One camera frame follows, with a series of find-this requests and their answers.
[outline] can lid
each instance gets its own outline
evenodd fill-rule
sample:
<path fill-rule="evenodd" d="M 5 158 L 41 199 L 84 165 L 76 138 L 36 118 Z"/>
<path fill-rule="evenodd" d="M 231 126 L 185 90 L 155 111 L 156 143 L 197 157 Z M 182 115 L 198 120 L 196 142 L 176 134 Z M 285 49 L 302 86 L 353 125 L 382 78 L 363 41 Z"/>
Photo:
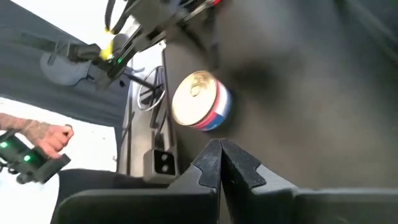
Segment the can lid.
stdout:
<path fill-rule="evenodd" d="M 201 121 L 212 109 L 217 97 L 217 81 L 207 71 L 192 73 L 175 91 L 173 117 L 178 124 L 189 126 Z"/>

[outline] gray cloth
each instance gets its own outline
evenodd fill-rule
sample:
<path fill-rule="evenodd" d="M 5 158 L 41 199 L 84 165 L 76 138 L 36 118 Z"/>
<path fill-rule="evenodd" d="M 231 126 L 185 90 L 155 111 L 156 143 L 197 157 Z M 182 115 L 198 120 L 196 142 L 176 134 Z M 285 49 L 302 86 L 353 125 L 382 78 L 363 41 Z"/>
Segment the gray cloth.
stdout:
<path fill-rule="evenodd" d="M 0 1 L 0 27 L 4 26 L 54 41 L 79 41 L 10 1 Z M 89 123 L 117 128 L 123 125 L 128 85 L 122 88 L 116 81 L 104 92 L 96 91 L 94 83 L 88 80 L 74 87 L 57 85 L 46 77 L 40 67 L 44 53 L 0 42 L 0 96 Z M 67 75 L 62 68 L 60 72 Z"/>

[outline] wire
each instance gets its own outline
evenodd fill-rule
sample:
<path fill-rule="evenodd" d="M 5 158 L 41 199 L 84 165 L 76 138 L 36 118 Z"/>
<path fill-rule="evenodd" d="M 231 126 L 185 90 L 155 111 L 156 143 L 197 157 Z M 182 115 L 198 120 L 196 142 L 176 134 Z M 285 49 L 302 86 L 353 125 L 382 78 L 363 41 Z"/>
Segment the wire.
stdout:
<path fill-rule="evenodd" d="M 195 0 L 188 0 L 185 3 L 182 3 L 180 6 L 181 7 L 187 7 L 188 5 L 192 4 L 193 2 L 195 2 Z"/>
<path fill-rule="evenodd" d="M 162 132 L 164 123 L 166 122 L 166 117 L 167 117 L 167 112 L 165 111 L 165 112 L 164 112 L 164 115 L 163 115 L 163 118 L 162 118 L 162 121 L 160 122 L 159 127 L 157 127 L 156 135 L 155 135 L 155 136 L 160 135 L 160 132 Z"/>

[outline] green led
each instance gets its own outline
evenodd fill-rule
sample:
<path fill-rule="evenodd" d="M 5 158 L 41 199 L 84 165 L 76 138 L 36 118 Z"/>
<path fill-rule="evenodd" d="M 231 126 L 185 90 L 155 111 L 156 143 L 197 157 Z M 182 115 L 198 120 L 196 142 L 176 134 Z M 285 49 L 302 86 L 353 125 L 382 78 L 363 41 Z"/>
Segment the green led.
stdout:
<path fill-rule="evenodd" d="M 1 147 L 1 148 L 5 148 L 5 147 L 7 147 L 7 146 L 8 146 L 8 143 L 6 143 L 6 142 L 0 143 L 0 147 Z"/>
<path fill-rule="evenodd" d="M 24 160 L 27 162 L 27 161 L 29 161 L 31 159 L 31 157 L 30 157 L 30 155 L 26 155 L 25 157 L 24 157 Z"/>

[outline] red white blue label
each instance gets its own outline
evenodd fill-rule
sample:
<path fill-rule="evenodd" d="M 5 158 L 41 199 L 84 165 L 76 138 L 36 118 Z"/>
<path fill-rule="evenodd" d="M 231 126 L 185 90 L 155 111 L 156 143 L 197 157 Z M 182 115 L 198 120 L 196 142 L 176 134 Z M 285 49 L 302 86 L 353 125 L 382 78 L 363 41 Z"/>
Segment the red white blue label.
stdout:
<path fill-rule="evenodd" d="M 202 131 L 210 131 L 221 125 L 231 109 L 231 94 L 220 82 L 218 82 L 217 101 L 218 104 L 209 113 L 214 113 L 215 116 L 213 115 L 213 118 L 204 127 L 200 128 Z"/>

